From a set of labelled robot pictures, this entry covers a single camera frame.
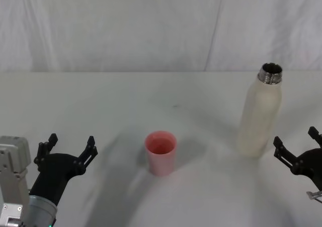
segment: silver metal part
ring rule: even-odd
[[[57,207],[46,198],[30,196],[29,209],[22,222],[26,226],[49,227],[53,224],[57,214]]]
[[[269,62],[262,66],[257,77],[265,84],[275,85],[282,82],[282,72],[283,69],[280,65]]]
[[[306,192],[306,193],[310,199],[314,199],[317,202],[322,203],[322,199],[319,199],[322,197],[322,191],[315,192],[315,193],[312,193],[312,192]]]
[[[22,205],[4,203],[0,216],[0,226],[18,227],[22,213]]]
[[[23,216],[28,210],[29,194],[26,182],[30,164],[28,142],[23,137],[0,137],[0,186],[5,205],[18,204]],[[2,211],[1,217],[8,213]]]

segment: tabletop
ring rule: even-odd
[[[78,156],[93,135],[98,156],[68,183],[56,227],[310,227],[322,204],[310,179],[274,158],[279,135],[296,156],[322,131],[322,72],[286,71],[282,106],[264,155],[235,151],[236,130],[256,72],[2,73],[0,133],[24,136],[32,159],[56,133],[53,153]],[[144,138],[167,130],[178,140],[177,168],[149,173]],[[38,172],[28,167],[31,187]]]

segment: cup rim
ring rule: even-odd
[[[156,136],[158,134],[163,134],[163,135],[166,135],[167,137],[156,137],[156,138],[161,138],[161,139],[169,139],[172,144],[173,144],[173,148],[171,151],[169,151],[168,153],[164,153],[164,154],[157,154],[157,153],[154,153],[152,152],[149,148],[148,148],[148,141],[150,141],[153,136]],[[170,153],[172,153],[173,151],[175,151],[175,149],[177,148],[177,139],[176,137],[169,131],[165,131],[165,130],[158,130],[158,131],[154,131],[154,132],[151,132],[149,135],[147,135],[147,137],[145,138],[145,141],[144,141],[144,146],[145,146],[145,149],[150,153],[150,154],[153,154],[155,156],[166,156],[166,155],[169,155]]]

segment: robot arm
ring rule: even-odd
[[[319,191],[316,193],[307,192],[307,194],[310,199],[315,199],[322,203],[318,199],[322,197],[322,136],[313,126],[310,127],[308,134],[319,144],[320,148],[308,150],[296,157],[285,148],[283,142],[277,136],[274,139],[274,146],[276,148],[274,156],[284,163],[293,174],[304,175],[310,178]]]
[[[52,134],[45,143],[39,143],[34,163],[39,176],[28,193],[25,175],[30,163],[28,142],[21,137],[0,138],[0,185],[4,205],[0,227],[49,227],[55,224],[57,205],[68,181],[86,171],[98,154],[90,136],[79,157],[68,154],[50,154],[58,138]]]

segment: pink cup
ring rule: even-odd
[[[169,175],[175,169],[177,140],[167,131],[155,131],[145,139],[150,171],[156,176]]]

